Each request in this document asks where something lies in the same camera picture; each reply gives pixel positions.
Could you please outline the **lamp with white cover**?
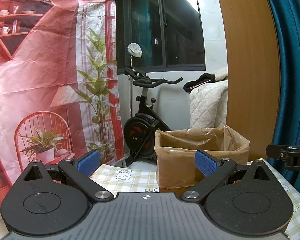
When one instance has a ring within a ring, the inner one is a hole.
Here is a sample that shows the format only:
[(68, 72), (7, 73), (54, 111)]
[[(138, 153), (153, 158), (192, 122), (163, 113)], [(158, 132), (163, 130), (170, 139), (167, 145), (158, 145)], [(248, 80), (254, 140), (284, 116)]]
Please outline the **lamp with white cover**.
[[(141, 58), (142, 57), (142, 50), (139, 44), (137, 43), (130, 43), (127, 46), (127, 51), (130, 55), (130, 68), (133, 66), (133, 59), (134, 58)], [(132, 95), (133, 95), (133, 81), (132, 78), (129, 76), (129, 117), (132, 117)]]

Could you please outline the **dark window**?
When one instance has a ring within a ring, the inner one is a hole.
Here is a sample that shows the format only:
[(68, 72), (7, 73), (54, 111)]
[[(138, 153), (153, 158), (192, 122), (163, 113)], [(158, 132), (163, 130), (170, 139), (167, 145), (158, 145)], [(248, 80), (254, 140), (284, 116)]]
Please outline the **dark window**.
[(204, 70), (198, 0), (127, 0), (128, 42), (140, 45), (134, 65), (150, 72)]

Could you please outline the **wooden panel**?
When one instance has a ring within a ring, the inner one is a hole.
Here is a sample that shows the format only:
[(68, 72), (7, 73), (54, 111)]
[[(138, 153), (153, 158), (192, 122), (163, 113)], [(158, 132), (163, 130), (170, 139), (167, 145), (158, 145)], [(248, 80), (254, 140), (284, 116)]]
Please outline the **wooden panel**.
[(268, 0), (219, 0), (228, 59), (226, 124), (250, 141), (249, 160), (266, 158), (279, 109), (280, 60)]

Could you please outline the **cardboard box with plastic liner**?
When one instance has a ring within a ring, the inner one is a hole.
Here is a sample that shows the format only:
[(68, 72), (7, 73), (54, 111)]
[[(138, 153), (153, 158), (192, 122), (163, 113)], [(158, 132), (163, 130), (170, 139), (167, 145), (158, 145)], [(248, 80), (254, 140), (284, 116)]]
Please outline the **cardboard box with plastic liner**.
[(246, 164), (250, 141), (229, 126), (156, 131), (154, 150), (160, 192), (180, 195), (216, 170), (223, 158)]

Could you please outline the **black garment on blanket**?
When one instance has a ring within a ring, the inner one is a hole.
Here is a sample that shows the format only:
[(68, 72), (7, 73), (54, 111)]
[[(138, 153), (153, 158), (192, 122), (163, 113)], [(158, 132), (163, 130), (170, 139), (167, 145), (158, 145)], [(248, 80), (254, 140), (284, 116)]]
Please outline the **black garment on blanket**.
[(183, 90), (186, 93), (189, 93), (194, 89), (197, 88), (205, 83), (213, 83), (216, 81), (216, 76), (215, 74), (209, 74), (209, 73), (204, 73), (202, 74), (198, 79), (194, 80), (194, 81), (189, 81), (187, 83), (185, 83), (185, 85), (183, 86)]

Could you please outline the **red printed backdrop cloth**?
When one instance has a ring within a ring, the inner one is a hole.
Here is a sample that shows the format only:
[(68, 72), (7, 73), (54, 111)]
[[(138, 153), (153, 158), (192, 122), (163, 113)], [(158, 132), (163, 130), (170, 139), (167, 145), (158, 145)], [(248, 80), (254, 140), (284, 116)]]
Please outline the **red printed backdrop cloth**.
[(34, 159), (124, 156), (115, 0), (0, 0), (0, 205)]

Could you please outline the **white quilted blanket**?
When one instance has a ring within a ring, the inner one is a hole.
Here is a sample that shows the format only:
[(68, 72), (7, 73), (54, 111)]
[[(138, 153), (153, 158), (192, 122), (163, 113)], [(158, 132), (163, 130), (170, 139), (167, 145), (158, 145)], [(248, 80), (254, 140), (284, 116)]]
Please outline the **white quilted blanket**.
[(216, 128), (226, 124), (228, 69), (210, 73), (211, 81), (196, 85), (190, 92), (190, 127)]

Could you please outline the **black exercise bike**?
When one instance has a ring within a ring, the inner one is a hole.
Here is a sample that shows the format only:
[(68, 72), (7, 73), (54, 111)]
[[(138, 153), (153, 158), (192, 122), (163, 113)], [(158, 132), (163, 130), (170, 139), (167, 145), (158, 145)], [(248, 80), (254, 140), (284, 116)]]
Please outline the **black exercise bike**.
[(151, 79), (146, 73), (138, 68), (125, 67), (125, 74), (133, 79), (132, 84), (142, 88), (140, 96), (136, 97), (139, 103), (138, 112), (130, 117), (123, 128), (125, 142), (130, 150), (130, 156), (126, 159), (129, 166), (137, 160), (146, 159), (151, 163), (156, 163), (155, 132), (160, 130), (163, 132), (171, 129), (162, 121), (155, 113), (153, 106), (156, 98), (151, 98), (151, 104), (147, 104), (147, 92), (150, 88), (158, 87), (162, 84), (176, 85), (183, 81), (179, 78), (175, 81), (166, 79)]

